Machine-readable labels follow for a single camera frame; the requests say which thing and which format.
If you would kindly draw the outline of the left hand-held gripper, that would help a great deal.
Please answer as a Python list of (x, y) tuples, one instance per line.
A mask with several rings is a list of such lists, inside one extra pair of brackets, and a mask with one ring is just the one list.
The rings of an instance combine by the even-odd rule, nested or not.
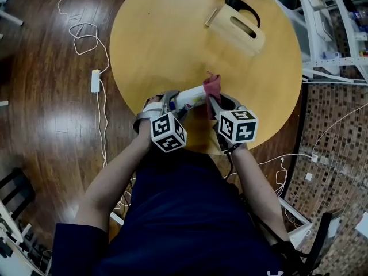
[(165, 153), (182, 148), (187, 143), (187, 132), (180, 122), (184, 122), (189, 111), (182, 108), (163, 112), (163, 107), (170, 108), (171, 100), (179, 93), (179, 90), (167, 91), (162, 98), (163, 105), (150, 104), (150, 111), (155, 112), (151, 117), (151, 139)]

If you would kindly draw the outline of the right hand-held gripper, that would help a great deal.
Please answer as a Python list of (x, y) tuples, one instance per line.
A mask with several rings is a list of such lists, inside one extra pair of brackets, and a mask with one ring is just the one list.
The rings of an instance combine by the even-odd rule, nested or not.
[[(214, 96), (210, 95), (209, 114), (217, 123), (213, 127), (221, 151), (225, 152), (236, 144), (253, 142), (258, 130), (258, 118), (252, 110), (247, 110), (238, 100), (220, 94), (221, 106)], [(221, 107), (241, 107), (238, 110), (222, 110)]]

